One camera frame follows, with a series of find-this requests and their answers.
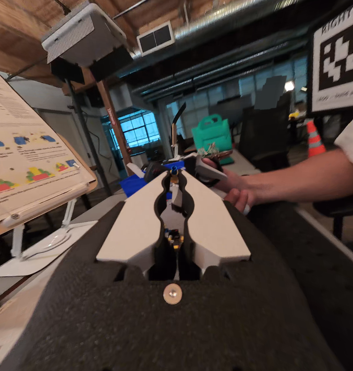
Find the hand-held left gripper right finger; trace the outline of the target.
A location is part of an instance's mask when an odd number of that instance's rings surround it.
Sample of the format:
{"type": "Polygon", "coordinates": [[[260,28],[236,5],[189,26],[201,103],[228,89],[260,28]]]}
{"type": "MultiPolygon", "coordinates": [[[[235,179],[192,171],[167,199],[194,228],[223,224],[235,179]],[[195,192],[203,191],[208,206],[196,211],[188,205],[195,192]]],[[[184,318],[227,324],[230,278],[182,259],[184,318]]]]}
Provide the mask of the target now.
{"type": "Polygon", "coordinates": [[[200,279],[209,267],[249,261],[251,252],[223,199],[186,170],[179,172],[178,184],[185,218],[179,279],[200,279]]]}

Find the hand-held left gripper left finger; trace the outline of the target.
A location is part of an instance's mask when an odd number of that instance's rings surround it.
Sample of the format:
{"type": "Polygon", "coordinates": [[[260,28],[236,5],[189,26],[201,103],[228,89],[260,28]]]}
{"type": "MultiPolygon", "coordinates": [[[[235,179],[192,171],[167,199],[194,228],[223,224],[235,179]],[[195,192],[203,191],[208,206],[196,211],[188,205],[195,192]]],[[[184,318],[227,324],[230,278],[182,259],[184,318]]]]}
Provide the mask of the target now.
{"type": "Polygon", "coordinates": [[[169,189],[170,172],[164,171],[128,197],[96,260],[137,266],[150,280],[173,280],[177,258],[161,218],[169,189]]]}

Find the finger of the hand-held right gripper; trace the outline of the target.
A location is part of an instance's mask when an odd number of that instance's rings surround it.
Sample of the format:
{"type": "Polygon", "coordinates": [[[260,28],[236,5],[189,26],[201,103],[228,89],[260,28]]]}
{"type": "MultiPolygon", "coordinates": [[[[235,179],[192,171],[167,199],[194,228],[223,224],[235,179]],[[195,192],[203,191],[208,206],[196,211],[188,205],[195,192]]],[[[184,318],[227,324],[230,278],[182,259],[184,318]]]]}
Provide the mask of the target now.
{"type": "Polygon", "coordinates": [[[171,187],[171,208],[174,211],[182,211],[182,191],[180,190],[179,186],[173,185],[171,187]]]}

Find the toy car chassis model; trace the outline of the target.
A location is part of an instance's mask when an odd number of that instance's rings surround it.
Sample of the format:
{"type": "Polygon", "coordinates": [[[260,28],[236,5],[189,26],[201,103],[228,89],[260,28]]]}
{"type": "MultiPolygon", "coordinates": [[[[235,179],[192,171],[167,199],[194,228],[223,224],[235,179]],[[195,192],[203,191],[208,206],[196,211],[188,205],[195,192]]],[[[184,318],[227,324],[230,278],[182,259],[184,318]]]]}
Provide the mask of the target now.
{"type": "Polygon", "coordinates": [[[179,250],[184,242],[184,234],[179,229],[165,229],[165,237],[175,251],[179,250]]]}

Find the person's right forearm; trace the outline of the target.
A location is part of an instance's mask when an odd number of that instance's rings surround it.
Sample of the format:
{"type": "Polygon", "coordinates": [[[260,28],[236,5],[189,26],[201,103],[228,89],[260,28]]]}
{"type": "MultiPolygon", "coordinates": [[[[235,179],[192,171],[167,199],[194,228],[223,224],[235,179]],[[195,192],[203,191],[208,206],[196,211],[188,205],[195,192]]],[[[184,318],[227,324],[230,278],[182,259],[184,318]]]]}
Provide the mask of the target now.
{"type": "Polygon", "coordinates": [[[353,195],[353,163],[340,150],[286,169],[246,177],[243,205],[323,202],[353,195]]]}

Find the person's right hand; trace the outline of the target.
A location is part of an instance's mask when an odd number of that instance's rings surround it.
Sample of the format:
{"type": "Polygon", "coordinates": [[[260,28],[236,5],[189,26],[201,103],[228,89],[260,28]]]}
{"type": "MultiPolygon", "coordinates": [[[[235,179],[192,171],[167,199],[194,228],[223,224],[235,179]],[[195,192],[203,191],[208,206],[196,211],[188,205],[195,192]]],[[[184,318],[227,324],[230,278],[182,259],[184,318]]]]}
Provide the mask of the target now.
{"type": "Polygon", "coordinates": [[[245,177],[223,169],[226,178],[220,180],[215,188],[225,194],[225,201],[230,202],[243,215],[248,215],[257,202],[255,190],[246,182],[245,177]]]}

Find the white paper sheet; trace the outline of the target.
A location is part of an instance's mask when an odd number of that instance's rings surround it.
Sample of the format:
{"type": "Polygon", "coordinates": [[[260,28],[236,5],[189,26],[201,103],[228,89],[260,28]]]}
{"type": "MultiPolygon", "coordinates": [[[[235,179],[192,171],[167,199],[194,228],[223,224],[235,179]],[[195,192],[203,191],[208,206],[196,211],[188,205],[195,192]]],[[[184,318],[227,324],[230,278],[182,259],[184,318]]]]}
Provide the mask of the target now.
{"type": "Polygon", "coordinates": [[[145,173],[134,163],[127,163],[127,168],[131,170],[135,175],[137,175],[139,178],[143,179],[145,176],[145,173]]]}

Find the blue plastic bin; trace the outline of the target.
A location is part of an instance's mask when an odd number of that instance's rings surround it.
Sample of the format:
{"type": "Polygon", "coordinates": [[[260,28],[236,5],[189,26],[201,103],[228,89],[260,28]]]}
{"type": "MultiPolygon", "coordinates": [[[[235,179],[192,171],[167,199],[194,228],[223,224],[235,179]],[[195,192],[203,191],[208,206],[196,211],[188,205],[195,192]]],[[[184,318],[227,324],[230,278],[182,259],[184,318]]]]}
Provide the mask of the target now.
{"type": "Polygon", "coordinates": [[[136,174],[125,178],[124,180],[120,181],[119,184],[127,198],[131,197],[133,194],[147,185],[144,178],[140,178],[136,174]]]}

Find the black gooseneck with brass tube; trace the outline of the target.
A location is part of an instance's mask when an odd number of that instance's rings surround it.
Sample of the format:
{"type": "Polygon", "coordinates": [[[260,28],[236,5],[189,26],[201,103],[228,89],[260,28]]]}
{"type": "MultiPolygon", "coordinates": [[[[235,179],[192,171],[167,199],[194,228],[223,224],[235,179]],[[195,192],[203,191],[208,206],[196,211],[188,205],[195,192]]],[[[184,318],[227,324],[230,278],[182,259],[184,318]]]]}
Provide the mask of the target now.
{"type": "Polygon", "coordinates": [[[179,159],[179,149],[178,149],[178,133],[177,133],[177,121],[183,114],[184,110],[186,109],[186,102],[183,103],[177,114],[174,116],[173,121],[171,123],[171,151],[173,154],[173,160],[179,159]]]}

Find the green felt bag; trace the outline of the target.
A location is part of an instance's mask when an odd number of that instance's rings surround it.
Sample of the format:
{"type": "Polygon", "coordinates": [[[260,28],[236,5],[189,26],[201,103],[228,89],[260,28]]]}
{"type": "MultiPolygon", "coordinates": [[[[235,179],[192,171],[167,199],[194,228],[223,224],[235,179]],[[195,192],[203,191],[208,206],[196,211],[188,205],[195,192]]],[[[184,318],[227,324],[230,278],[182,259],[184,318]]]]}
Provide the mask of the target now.
{"type": "MultiPolygon", "coordinates": [[[[197,127],[192,129],[193,141],[196,149],[201,147],[208,149],[208,145],[215,142],[220,151],[233,148],[231,131],[228,119],[219,114],[213,114],[203,118],[197,127]]],[[[231,156],[220,160],[221,165],[234,164],[231,156]]]]}

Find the white document stand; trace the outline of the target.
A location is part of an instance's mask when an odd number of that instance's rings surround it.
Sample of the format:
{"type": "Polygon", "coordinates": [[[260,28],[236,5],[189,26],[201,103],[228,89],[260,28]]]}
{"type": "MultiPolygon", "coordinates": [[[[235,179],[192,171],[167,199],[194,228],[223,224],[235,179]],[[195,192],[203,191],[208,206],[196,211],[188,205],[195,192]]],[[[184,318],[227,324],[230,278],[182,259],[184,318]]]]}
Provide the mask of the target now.
{"type": "Polygon", "coordinates": [[[71,224],[76,202],[76,198],[68,202],[60,229],[25,251],[22,251],[25,225],[22,224],[14,228],[12,259],[0,266],[0,277],[31,276],[41,271],[88,232],[97,223],[96,220],[71,224]]]}

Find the black perforated foam mat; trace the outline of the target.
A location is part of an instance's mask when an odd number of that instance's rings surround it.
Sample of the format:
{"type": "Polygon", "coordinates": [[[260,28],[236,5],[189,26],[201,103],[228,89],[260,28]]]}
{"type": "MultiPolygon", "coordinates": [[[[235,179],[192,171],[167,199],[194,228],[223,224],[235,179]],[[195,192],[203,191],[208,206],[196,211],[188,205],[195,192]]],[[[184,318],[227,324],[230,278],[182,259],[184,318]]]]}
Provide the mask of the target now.
{"type": "Polygon", "coordinates": [[[248,219],[281,253],[345,370],[353,370],[353,261],[291,203],[254,206],[248,219]]]}

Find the black office chair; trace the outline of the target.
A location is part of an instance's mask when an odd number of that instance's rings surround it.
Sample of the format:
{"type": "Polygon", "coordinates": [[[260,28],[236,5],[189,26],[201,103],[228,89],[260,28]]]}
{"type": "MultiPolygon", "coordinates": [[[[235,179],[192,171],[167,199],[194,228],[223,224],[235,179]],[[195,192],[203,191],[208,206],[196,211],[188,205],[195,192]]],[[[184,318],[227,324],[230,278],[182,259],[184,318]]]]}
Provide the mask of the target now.
{"type": "Polygon", "coordinates": [[[243,110],[238,151],[261,172],[288,168],[288,124],[291,92],[280,96],[276,108],[243,110]]]}
{"type": "Polygon", "coordinates": [[[353,216],[352,200],[332,200],[313,203],[313,208],[325,217],[333,219],[333,235],[342,240],[344,218],[353,216]]]}

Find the laminated instruction board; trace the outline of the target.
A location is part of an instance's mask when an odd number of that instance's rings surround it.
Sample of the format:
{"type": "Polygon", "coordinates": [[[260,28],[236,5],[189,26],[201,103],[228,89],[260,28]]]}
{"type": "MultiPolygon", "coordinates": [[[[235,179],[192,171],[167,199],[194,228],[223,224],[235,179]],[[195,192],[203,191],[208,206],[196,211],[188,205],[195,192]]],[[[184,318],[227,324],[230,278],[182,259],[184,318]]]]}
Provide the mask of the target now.
{"type": "Polygon", "coordinates": [[[74,148],[0,76],[0,235],[97,184],[74,148]]]}

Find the orange traffic cone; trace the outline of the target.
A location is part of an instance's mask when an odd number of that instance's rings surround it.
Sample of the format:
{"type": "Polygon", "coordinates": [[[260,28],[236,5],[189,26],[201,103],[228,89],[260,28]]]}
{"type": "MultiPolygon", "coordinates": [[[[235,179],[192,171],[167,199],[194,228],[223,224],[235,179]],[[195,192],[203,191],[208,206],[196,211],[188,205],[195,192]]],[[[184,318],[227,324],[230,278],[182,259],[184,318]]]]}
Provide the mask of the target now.
{"type": "Polygon", "coordinates": [[[323,154],[327,151],[313,120],[310,120],[307,123],[307,134],[308,158],[323,154]]]}

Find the white air vent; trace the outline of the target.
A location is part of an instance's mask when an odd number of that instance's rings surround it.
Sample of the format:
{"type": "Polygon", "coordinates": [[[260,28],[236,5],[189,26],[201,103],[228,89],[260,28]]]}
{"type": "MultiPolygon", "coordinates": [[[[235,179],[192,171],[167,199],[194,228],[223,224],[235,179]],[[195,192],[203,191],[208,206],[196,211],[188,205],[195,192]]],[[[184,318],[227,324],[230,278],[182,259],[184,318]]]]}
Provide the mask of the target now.
{"type": "Polygon", "coordinates": [[[175,43],[175,37],[171,21],[168,20],[138,35],[137,43],[142,57],[173,45],[175,43]]]}

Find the white overhead box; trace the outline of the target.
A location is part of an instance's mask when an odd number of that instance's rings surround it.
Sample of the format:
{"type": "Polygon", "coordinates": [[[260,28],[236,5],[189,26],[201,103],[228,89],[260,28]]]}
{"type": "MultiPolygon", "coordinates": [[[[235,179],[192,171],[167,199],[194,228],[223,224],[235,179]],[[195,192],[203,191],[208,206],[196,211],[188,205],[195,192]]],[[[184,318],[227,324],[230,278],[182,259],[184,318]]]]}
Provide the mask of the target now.
{"type": "Polygon", "coordinates": [[[42,38],[52,74],[85,85],[84,70],[102,81],[133,63],[125,33],[93,1],[73,8],[42,38]]]}

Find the black white marker board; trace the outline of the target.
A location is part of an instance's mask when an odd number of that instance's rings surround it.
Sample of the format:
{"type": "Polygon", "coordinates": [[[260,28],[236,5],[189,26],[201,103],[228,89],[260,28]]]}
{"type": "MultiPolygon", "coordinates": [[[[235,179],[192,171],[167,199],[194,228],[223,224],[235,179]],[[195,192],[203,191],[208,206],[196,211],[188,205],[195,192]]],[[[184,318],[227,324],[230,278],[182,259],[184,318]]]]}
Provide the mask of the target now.
{"type": "Polygon", "coordinates": [[[353,1],[310,26],[308,39],[308,115],[353,109],[353,1]]]}

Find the wooden post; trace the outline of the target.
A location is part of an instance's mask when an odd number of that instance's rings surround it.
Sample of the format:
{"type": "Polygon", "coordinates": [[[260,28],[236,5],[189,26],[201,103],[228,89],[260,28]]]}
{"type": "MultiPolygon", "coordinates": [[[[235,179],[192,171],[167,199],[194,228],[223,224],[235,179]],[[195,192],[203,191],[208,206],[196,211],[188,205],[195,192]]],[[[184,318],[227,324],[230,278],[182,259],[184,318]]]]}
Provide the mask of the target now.
{"type": "Polygon", "coordinates": [[[114,104],[112,98],[110,96],[109,87],[105,80],[101,80],[97,82],[97,87],[104,102],[105,109],[109,115],[109,119],[111,121],[111,126],[113,128],[115,137],[119,144],[119,148],[123,157],[123,162],[125,164],[125,169],[127,171],[128,176],[134,175],[134,172],[127,166],[129,163],[132,163],[131,156],[127,149],[126,139],[120,125],[120,122],[117,117],[117,113],[114,108],[114,104]]]}

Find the silver ventilation duct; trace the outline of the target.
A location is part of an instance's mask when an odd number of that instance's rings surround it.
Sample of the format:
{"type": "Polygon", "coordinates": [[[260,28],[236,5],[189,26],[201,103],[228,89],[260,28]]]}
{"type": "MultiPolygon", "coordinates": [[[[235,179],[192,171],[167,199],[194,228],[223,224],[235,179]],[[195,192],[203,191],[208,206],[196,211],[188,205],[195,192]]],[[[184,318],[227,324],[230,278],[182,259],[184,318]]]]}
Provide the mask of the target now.
{"type": "Polygon", "coordinates": [[[149,58],[151,54],[161,55],[161,59],[179,54],[198,45],[228,37],[231,33],[240,33],[241,29],[254,29],[254,38],[270,35],[283,29],[292,29],[310,23],[349,6],[353,1],[231,1],[228,4],[212,9],[203,16],[192,20],[189,24],[181,24],[182,18],[166,20],[164,17],[151,24],[153,27],[144,29],[140,34],[145,38],[151,33],[167,28],[171,36],[170,45],[162,44],[152,50],[143,52],[138,46],[134,49],[132,58],[138,62],[141,58],[149,58]]]}

